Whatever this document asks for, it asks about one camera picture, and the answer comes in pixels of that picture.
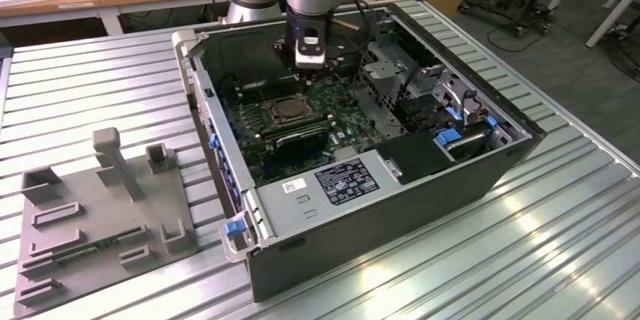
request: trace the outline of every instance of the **gray plastic stand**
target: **gray plastic stand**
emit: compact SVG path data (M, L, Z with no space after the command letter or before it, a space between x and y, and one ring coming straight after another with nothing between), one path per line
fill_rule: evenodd
M115 128L93 132L101 168L24 174L13 314L28 316L197 251L176 156L164 144L128 162Z

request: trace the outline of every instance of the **cart wheel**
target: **cart wheel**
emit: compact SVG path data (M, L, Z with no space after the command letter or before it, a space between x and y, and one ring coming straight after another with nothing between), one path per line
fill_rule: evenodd
M524 34L527 33L527 29L524 29L521 26L516 26L515 29L515 35L517 38L524 37Z
M469 11L469 9L471 9L469 3L463 3L463 4L460 5L460 8L459 8L460 14L467 14L467 12Z

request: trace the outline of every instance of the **circuit board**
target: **circuit board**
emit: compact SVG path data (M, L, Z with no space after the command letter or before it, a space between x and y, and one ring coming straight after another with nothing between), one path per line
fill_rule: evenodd
M257 186L360 154L383 140L349 93L348 84L340 79L325 80L307 87L304 94L252 104L223 104ZM304 123L308 119L316 120L312 125ZM283 139L319 127L328 129L324 149L303 159L295 158L275 165L269 161L275 138ZM265 139L260 136L284 128L289 130L276 137Z

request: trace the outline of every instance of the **sticker label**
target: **sticker label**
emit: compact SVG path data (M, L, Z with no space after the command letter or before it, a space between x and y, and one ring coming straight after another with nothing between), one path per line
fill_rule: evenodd
M72 3L72 4L60 4L57 6L59 9L71 9L72 7L93 7L93 3L92 2Z
M292 193L296 190L304 189L305 187L307 183L304 182L303 178L289 181L288 183L284 183L281 185L285 194Z
M316 178L333 205L344 204L380 189L360 159L316 172Z

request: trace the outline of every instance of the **barcode label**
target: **barcode label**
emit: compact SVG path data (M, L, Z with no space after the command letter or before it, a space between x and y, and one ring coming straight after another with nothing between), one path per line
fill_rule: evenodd
M71 3L71 4L61 4L57 6L59 9L71 9L72 7L93 7L93 3L92 2Z

